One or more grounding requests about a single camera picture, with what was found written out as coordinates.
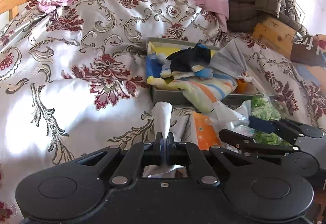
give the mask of screw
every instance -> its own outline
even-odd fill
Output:
[[[166,183],[166,182],[161,183],[161,187],[169,187],[169,183]]]
[[[205,184],[214,184],[214,183],[217,183],[217,178],[214,177],[214,176],[204,176],[202,178],[202,183],[205,183]]]
[[[116,176],[111,180],[111,182],[114,183],[114,184],[122,185],[122,184],[127,183],[128,179],[126,177],[124,177],[124,176]]]

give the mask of open box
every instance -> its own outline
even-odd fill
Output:
[[[155,46],[166,47],[167,45],[169,47],[178,47],[180,49],[187,49],[189,47],[194,47],[196,43],[187,42],[187,41],[180,41],[180,40],[173,40],[173,39],[167,39],[167,38],[153,38],[149,37],[147,39],[147,44],[149,42],[152,42]],[[220,48],[206,45],[207,48],[211,50],[220,50]],[[272,98],[276,99],[278,96],[275,91],[272,89],[270,84],[261,77],[261,74],[257,72],[256,69],[250,68],[251,73],[254,74],[256,80],[260,83],[261,86],[263,86],[267,90],[267,95],[271,96]],[[241,105],[243,101],[251,100],[252,97],[257,94],[259,91],[254,87],[252,83],[247,83],[247,86],[245,88],[245,91],[243,94],[237,94],[232,93],[226,96],[224,99],[222,99],[222,102],[226,105]],[[168,102],[172,104],[172,106],[191,106],[192,104],[183,96],[181,90],[162,90],[158,89],[155,86],[151,87],[151,94],[153,103],[157,102]]]

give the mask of orange box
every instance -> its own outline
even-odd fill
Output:
[[[195,111],[189,117],[182,141],[195,143],[201,150],[208,150],[213,145],[221,146],[218,133],[215,132],[209,118]]]

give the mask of floral bedspread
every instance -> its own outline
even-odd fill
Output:
[[[74,0],[45,14],[32,1],[0,31],[0,223],[19,223],[27,175],[118,144],[154,139],[147,37],[224,46],[242,39],[293,119],[326,128],[326,99],[292,64],[248,35],[228,35],[192,0]],[[192,108],[172,111],[183,134]]]

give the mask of wooden bed rail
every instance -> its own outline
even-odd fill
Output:
[[[31,0],[0,0],[0,14],[9,11],[9,21],[18,14],[18,6]]]

